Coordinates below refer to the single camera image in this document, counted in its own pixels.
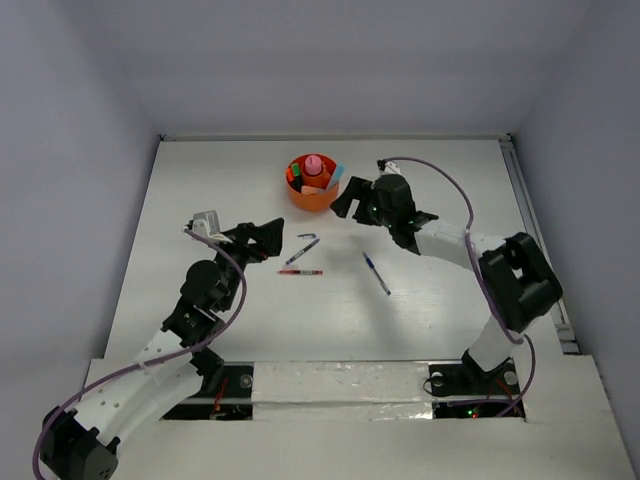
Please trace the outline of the blue translucent highlighter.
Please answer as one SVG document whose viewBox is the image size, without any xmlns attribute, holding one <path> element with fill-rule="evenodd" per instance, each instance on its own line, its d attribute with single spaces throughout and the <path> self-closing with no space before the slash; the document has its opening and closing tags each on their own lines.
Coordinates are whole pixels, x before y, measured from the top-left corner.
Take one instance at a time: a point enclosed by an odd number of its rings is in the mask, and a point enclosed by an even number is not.
<svg viewBox="0 0 640 480">
<path fill-rule="evenodd" d="M 339 184 L 344 171 L 345 171 L 345 166 L 343 164 L 336 165 L 331 175 L 330 181 L 326 187 L 327 191 L 330 191 L 331 189 L 333 189 L 335 186 Z"/>
</svg>

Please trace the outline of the red gel pen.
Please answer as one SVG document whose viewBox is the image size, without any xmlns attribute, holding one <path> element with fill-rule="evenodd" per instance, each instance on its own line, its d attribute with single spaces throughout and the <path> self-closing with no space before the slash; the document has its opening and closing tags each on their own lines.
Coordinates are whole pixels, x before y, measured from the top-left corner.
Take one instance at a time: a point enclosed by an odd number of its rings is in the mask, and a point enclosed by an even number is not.
<svg viewBox="0 0 640 480">
<path fill-rule="evenodd" d="M 277 272 L 280 275 L 302 275 L 302 276 L 321 276 L 323 270 L 317 269 L 281 269 Z"/>
</svg>

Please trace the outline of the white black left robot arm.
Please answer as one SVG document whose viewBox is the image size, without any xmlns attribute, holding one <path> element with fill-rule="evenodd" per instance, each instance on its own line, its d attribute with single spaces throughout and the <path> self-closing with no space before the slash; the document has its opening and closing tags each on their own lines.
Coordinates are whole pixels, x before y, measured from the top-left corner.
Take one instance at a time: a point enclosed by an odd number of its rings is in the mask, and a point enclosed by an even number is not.
<svg viewBox="0 0 640 480">
<path fill-rule="evenodd" d="M 188 397 L 219 388 L 224 361 L 210 345 L 244 306 L 246 267 L 280 255 L 284 225 L 276 218 L 215 234 L 194 221 L 184 227 L 214 257 L 189 267 L 174 309 L 130 365 L 83 387 L 45 416 L 32 454 L 35 478 L 48 469 L 57 479 L 109 479 L 137 430 Z"/>
</svg>

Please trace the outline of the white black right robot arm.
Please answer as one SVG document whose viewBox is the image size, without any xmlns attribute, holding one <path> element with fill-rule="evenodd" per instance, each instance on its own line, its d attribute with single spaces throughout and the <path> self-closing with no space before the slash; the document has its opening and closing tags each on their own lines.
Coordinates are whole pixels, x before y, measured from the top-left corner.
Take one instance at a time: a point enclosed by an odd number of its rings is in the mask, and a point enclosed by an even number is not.
<svg viewBox="0 0 640 480">
<path fill-rule="evenodd" d="M 529 325 L 563 296 L 536 240 L 524 232 L 505 238 L 473 234 L 468 227 L 456 227 L 420 211 L 407 180 L 398 174 L 375 181 L 351 178 L 331 210 L 344 218 L 354 201 L 357 223 L 384 227 L 400 248 L 450 262 L 476 276 L 491 316 L 463 354 L 460 379 L 470 391 L 486 390 Z"/>
</svg>

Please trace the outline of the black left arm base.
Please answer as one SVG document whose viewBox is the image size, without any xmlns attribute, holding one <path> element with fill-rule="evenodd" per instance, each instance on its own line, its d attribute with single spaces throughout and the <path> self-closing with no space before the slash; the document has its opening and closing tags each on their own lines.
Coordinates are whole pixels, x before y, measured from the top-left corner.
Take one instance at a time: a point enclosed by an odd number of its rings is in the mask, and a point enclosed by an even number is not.
<svg viewBox="0 0 640 480">
<path fill-rule="evenodd" d="M 243 421 L 253 418 L 254 364 L 225 362 L 211 350 L 196 353 L 191 364 L 202 379 L 200 390 L 163 417 L 174 421 Z"/>
</svg>

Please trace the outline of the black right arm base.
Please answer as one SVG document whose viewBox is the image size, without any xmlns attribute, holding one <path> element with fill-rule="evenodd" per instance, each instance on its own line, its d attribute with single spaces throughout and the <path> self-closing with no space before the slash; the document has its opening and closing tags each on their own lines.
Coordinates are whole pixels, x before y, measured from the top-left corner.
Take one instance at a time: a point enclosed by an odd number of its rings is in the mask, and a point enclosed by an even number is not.
<svg viewBox="0 0 640 480">
<path fill-rule="evenodd" d="M 490 372 L 467 353 L 459 362 L 430 364 L 422 389 L 432 398 L 436 419 L 526 417 L 512 358 Z"/>
</svg>

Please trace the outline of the black highlighter orange cap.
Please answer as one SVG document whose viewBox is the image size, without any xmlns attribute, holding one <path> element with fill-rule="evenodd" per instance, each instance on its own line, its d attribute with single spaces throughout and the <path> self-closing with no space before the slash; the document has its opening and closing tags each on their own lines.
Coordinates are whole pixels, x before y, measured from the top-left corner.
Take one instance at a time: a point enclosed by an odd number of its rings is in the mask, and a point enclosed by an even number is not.
<svg viewBox="0 0 640 480">
<path fill-rule="evenodd" d="M 286 178 L 289 185 L 297 192 L 302 190 L 304 186 L 304 181 L 302 179 L 301 170 L 299 164 L 294 162 L 289 165 L 286 170 Z"/>
</svg>

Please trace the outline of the orange translucent highlighter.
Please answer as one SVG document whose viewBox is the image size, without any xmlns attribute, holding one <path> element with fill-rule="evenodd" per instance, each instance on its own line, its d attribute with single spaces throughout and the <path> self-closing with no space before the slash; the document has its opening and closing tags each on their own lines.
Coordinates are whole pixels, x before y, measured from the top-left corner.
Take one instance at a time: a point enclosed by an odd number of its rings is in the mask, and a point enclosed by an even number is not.
<svg viewBox="0 0 640 480">
<path fill-rule="evenodd" d="M 301 187 L 302 195 L 311 196 L 311 195 L 321 195 L 324 193 L 326 193 L 326 190 L 324 188 L 313 187 L 308 185 L 303 185 Z"/>
</svg>

